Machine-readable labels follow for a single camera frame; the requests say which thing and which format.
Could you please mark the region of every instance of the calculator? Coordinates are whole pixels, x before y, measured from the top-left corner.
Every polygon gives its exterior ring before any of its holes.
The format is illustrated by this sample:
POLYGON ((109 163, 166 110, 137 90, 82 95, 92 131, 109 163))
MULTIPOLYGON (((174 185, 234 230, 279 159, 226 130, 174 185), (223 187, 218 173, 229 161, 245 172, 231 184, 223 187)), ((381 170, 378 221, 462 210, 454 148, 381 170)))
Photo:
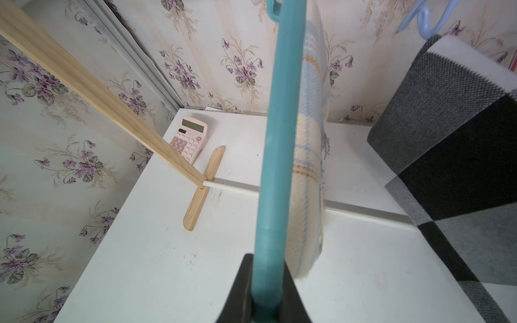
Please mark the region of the calculator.
POLYGON ((191 117, 182 117, 181 126, 172 138, 171 146, 189 163, 193 163, 200 150, 205 147, 208 125, 191 117))

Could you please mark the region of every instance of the wooden stick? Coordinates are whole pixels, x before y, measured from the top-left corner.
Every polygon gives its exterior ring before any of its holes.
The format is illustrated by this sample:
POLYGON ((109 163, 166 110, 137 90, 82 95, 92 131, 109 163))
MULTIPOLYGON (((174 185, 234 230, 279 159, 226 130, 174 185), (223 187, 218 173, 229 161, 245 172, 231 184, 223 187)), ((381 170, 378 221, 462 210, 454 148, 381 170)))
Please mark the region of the wooden stick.
POLYGON ((199 188, 206 177, 10 0, 0 0, 0 34, 199 188))
MULTIPOLYGON (((208 161, 208 165, 206 165, 205 176, 206 180, 213 181, 216 176, 217 169, 219 168, 219 164, 221 163, 221 159, 223 159, 225 148, 224 146, 217 147, 216 150, 212 153, 210 160, 208 161)), ((202 189, 196 188, 194 197, 190 202, 189 208, 185 217, 183 218, 183 226, 188 231, 194 230, 195 223, 197 218, 199 217, 199 213, 203 208, 203 204, 205 204, 206 196, 208 195, 208 187, 203 186, 202 189)))

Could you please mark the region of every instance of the plaid blanket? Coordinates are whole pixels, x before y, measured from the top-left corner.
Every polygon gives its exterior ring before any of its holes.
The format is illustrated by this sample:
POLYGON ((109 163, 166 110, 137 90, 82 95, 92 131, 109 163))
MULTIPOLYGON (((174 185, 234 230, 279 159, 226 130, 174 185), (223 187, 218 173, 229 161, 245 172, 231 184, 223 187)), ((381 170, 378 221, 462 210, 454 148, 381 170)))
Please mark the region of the plaid blanket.
POLYGON ((330 98, 323 25, 315 0, 307 1, 296 142, 285 262, 293 278, 307 275, 323 242, 323 109, 330 98))
POLYGON ((363 150, 487 323, 517 321, 516 100, 514 74, 434 36, 363 150))

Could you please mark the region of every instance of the wooden stand base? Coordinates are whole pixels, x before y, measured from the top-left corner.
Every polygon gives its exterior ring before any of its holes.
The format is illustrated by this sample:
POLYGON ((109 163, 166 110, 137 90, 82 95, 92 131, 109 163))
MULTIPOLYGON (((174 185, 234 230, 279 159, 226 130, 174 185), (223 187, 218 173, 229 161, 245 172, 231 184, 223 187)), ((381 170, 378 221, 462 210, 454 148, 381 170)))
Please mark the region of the wooden stand base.
MULTIPOLYGON (((208 161, 208 165, 206 165, 205 176, 207 181, 213 181, 216 176, 217 169, 219 168, 219 164, 221 163, 221 159, 223 158, 225 148, 224 146, 217 147, 216 150, 212 153, 210 160, 208 161)), ((208 195, 208 187, 203 186, 203 188, 196 188, 194 197, 190 202, 189 209, 183 218, 183 226, 188 231, 194 230, 195 223, 197 218, 199 217, 199 213, 203 208, 203 204, 205 204, 206 196, 208 195)))

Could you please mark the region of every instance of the floral wallpaper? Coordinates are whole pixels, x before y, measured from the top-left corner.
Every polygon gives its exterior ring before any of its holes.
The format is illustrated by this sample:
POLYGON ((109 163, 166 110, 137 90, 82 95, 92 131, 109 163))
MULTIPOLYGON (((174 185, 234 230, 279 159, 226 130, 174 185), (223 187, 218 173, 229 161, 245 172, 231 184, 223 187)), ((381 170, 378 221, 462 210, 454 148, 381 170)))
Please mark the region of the floral wallpaper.
MULTIPOLYGON (((415 1, 316 0, 329 58, 330 120, 379 119, 424 44, 416 21, 395 34, 415 1)), ((277 24, 267 15, 266 0, 110 2, 184 104, 267 112, 277 24)), ((428 3, 432 24, 448 3, 428 3)), ((517 50, 516 11, 513 0, 461 1, 440 33, 455 35, 511 67, 517 50)))
MULTIPOLYGON (((165 133, 173 108, 75 2, 33 0, 23 9, 165 133)), ((50 323, 153 153, 3 38, 0 113, 0 321, 50 323)))

